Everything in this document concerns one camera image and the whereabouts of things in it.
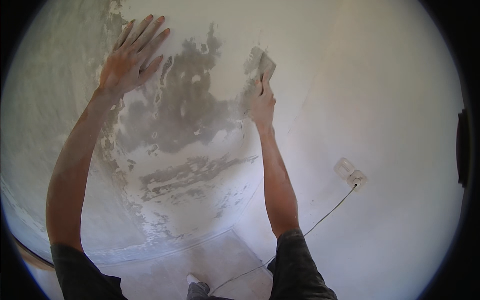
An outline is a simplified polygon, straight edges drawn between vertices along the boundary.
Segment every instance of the hand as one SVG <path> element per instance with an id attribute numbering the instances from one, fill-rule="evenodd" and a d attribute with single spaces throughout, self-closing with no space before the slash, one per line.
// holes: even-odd
<path id="1" fill-rule="evenodd" d="M 261 134 L 273 129 L 273 110 L 276 100 L 268 81 L 268 70 L 265 71 L 261 81 L 255 82 L 255 91 L 250 98 L 251 117 Z"/>
<path id="2" fill-rule="evenodd" d="M 159 17 L 147 29 L 152 20 L 153 16 L 148 15 L 129 36 L 135 21 L 131 20 L 118 37 L 103 66 L 98 88 L 114 96 L 114 101 L 144 84 L 160 67 L 163 55 L 153 59 L 148 66 L 146 64 L 167 38 L 170 29 L 165 29 L 152 39 L 165 17 Z"/>

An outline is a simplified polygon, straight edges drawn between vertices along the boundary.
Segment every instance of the power cord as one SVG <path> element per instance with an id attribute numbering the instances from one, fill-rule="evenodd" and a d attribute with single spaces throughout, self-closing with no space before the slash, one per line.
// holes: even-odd
<path id="1" fill-rule="evenodd" d="M 307 234 L 309 234 L 315 227 L 317 227 L 318 224 L 320 224 L 320 222 L 322 222 L 326 217 L 328 217 L 329 214 L 331 214 L 334 210 L 336 210 L 337 207 L 339 207 L 340 204 L 342 204 L 342 202 L 353 192 L 353 190 L 354 190 L 356 187 L 357 187 L 357 184 L 355 183 L 354 186 L 353 186 L 353 188 L 348 192 L 348 194 L 347 194 L 328 214 L 326 214 L 323 218 L 321 218 L 320 221 L 318 221 L 318 222 L 317 222 L 309 231 L 307 231 L 307 233 L 305 233 L 303 236 L 306 237 Z M 213 293 L 215 293 L 219 288 L 221 288 L 222 286 L 224 286 L 224 285 L 227 284 L 228 282 L 233 281 L 233 280 L 235 280 L 235 279 L 237 279 L 237 278 L 240 278 L 240 277 L 242 277 L 242 276 L 244 276 L 244 275 L 247 275 L 247 274 L 249 274 L 249 273 L 251 273 L 251 272 L 253 272 L 253 271 L 257 270 L 257 269 L 260 269 L 261 267 L 266 266 L 266 265 L 267 265 L 269 262 L 271 262 L 274 258 L 275 258 L 275 255 L 272 256 L 269 260 L 267 260 L 267 262 L 266 262 L 265 264 L 263 264 L 263 265 L 261 265 L 261 266 L 259 266 L 259 267 L 256 267 L 256 268 L 254 268 L 254 269 L 252 269 L 252 270 L 250 270 L 250 271 L 248 271 L 248 272 L 245 272 L 245 273 L 243 273 L 243 274 L 240 274 L 240 275 L 238 275 L 238 276 L 236 276 L 236 277 L 230 278 L 229 280 L 225 281 L 224 283 L 222 283 L 221 285 L 219 285 L 218 287 L 216 287 L 216 288 L 210 293 L 210 295 L 213 295 Z"/>

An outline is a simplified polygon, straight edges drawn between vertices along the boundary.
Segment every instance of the foot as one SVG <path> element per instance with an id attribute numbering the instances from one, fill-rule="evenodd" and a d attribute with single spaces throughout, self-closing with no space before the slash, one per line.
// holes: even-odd
<path id="1" fill-rule="evenodd" d="M 192 274 L 188 274 L 187 275 L 187 282 L 188 282 L 188 284 L 190 284 L 192 282 L 193 283 L 199 283 L 200 280 L 198 280 L 197 277 L 193 276 Z"/>

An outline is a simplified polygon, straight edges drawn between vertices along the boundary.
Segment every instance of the dark shirt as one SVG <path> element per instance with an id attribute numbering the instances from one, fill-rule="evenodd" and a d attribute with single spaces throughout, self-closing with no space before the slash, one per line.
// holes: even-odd
<path id="1" fill-rule="evenodd" d="M 126 299 L 120 278 L 102 274 L 84 253 L 61 244 L 53 244 L 51 250 L 65 300 Z M 318 272 L 300 229 L 289 230 L 278 238 L 275 261 L 269 269 L 274 273 L 271 300 L 336 300 Z"/>

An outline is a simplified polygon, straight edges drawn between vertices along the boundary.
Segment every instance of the floor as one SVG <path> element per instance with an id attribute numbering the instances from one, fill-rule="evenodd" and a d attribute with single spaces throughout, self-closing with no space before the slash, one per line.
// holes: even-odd
<path id="1" fill-rule="evenodd" d="M 250 271 L 262 262 L 229 230 L 192 248 L 157 259 L 111 266 L 99 266 L 102 273 L 121 278 L 123 295 L 128 299 L 183 300 L 187 296 L 186 276 L 194 274 L 215 289 L 227 280 Z M 30 270 L 52 300 L 63 299 L 53 272 Z M 272 276 L 259 268 L 232 280 L 215 292 L 215 296 L 243 299 L 268 299 Z"/>

